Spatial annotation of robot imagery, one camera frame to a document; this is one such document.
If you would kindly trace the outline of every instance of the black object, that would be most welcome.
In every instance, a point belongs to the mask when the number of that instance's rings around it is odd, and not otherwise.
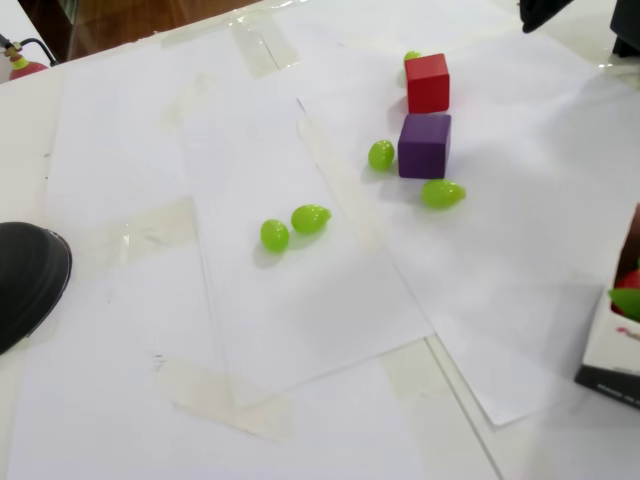
[[[640,382],[637,375],[583,365],[575,380],[579,385],[640,409]]]
[[[55,233],[0,223],[0,355],[47,318],[71,274],[71,250]]]
[[[52,67],[55,67],[56,65],[60,65],[60,62],[56,59],[56,57],[53,56],[53,53],[51,53],[49,49],[46,47],[46,45],[42,43],[40,40],[38,40],[37,38],[27,38],[26,40],[21,41],[20,45],[24,47],[29,43],[37,43],[38,45],[40,45],[40,48],[44,51],[45,55],[49,58],[49,64]]]
[[[640,55],[640,1],[618,0],[611,30],[618,35],[613,53],[620,57]]]
[[[555,17],[572,0],[520,0],[522,31],[531,33]]]
[[[11,42],[0,34],[0,45],[4,48],[9,48],[11,46]]]

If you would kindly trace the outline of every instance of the plastic egg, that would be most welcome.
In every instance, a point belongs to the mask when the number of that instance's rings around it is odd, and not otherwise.
[[[270,252],[284,252],[289,245],[289,230],[279,220],[267,220],[260,229],[260,240]]]
[[[327,224],[331,211],[319,205],[305,205],[291,215],[291,225],[299,233],[316,233]]]
[[[404,56],[404,61],[408,61],[408,60],[413,60],[416,58],[420,58],[422,55],[420,55],[419,52],[414,52],[413,50],[410,52],[407,52],[407,54]]]
[[[422,187],[422,201],[431,208],[452,207],[467,196],[467,191],[449,180],[430,180]]]
[[[393,163],[396,151],[388,140],[376,142],[369,150],[369,166],[374,170],[387,170]]]

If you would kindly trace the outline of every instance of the fire extinguisher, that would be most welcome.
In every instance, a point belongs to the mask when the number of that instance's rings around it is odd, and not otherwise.
[[[42,43],[37,38],[27,38],[22,42],[11,43],[5,37],[0,35],[0,44],[5,48],[4,56],[9,58],[9,61],[13,66],[13,70],[9,75],[9,80],[15,80],[16,78],[24,77],[31,73],[40,72],[47,69],[45,65],[42,65],[38,62],[30,62],[20,54],[20,52],[22,52],[22,48],[29,43],[37,43],[38,45],[40,45],[40,48],[42,48],[47,57],[49,57],[50,65],[52,67],[60,63],[55,59],[53,54],[44,45],[44,43]]]

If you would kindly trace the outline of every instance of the cardboard box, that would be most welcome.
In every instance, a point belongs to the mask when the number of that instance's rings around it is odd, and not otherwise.
[[[618,268],[596,309],[582,367],[576,382],[640,409],[640,322],[618,315],[608,291],[640,259],[640,205],[620,253]]]

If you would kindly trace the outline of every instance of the wooden floor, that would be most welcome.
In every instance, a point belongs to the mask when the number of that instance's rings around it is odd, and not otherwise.
[[[79,0],[68,60],[91,55],[257,0]]]

